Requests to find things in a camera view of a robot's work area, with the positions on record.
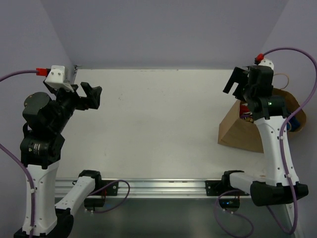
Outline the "brown paper bag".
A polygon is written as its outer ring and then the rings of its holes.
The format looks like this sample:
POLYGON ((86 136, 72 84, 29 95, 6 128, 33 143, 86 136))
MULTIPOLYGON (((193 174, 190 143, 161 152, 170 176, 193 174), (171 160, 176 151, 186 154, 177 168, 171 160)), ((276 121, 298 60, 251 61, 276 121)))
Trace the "brown paper bag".
MULTIPOLYGON (((278 75, 286 76, 287 83, 280 89, 274 88, 273 94, 282 96, 285 99, 287 110, 289 114, 291 114, 299 108, 300 105, 291 93, 284 90, 289 84, 289 76, 285 73, 274 74, 274 76, 278 75)), ((249 114, 240 116, 239 111, 241 104, 247 105, 244 101, 236 100, 222 122, 219 124, 217 142, 220 145, 228 147, 263 153, 261 136, 254 124, 252 113, 250 112, 249 114)), ((289 140, 297 135, 304 128, 307 122, 307 117, 303 110, 300 110, 295 117, 300 122, 301 126, 295 132, 287 131, 289 140)))

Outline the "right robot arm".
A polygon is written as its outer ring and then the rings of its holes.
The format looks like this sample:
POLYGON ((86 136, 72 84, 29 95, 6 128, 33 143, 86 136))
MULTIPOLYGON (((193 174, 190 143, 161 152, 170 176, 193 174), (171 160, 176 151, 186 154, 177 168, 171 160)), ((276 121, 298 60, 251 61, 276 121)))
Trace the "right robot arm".
POLYGON ((288 111, 284 98, 272 93, 273 74, 270 66, 252 65, 247 70, 235 67, 223 90, 229 93, 233 84, 238 84, 233 95, 244 100, 252 113, 262 140, 266 176, 261 181, 241 170, 225 171, 220 188, 228 195, 243 191, 256 206, 289 204, 309 194, 293 167, 284 125, 288 111))

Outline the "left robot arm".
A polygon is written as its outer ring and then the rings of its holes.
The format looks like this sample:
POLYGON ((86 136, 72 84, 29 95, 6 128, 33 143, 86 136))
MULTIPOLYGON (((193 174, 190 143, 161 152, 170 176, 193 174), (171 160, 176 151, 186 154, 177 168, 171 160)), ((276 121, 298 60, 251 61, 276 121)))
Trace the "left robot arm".
POLYGON ((55 202, 55 181, 65 142, 62 131, 75 110, 98 109, 102 88, 82 82, 85 96, 72 85, 71 90, 53 89, 53 100, 45 92, 26 98, 22 116, 24 138, 20 144, 22 168, 28 173, 27 208, 24 224, 16 238, 66 238, 74 216, 89 194, 99 194, 103 188, 101 173, 83 170, 76 184, 60 201, 55 202))

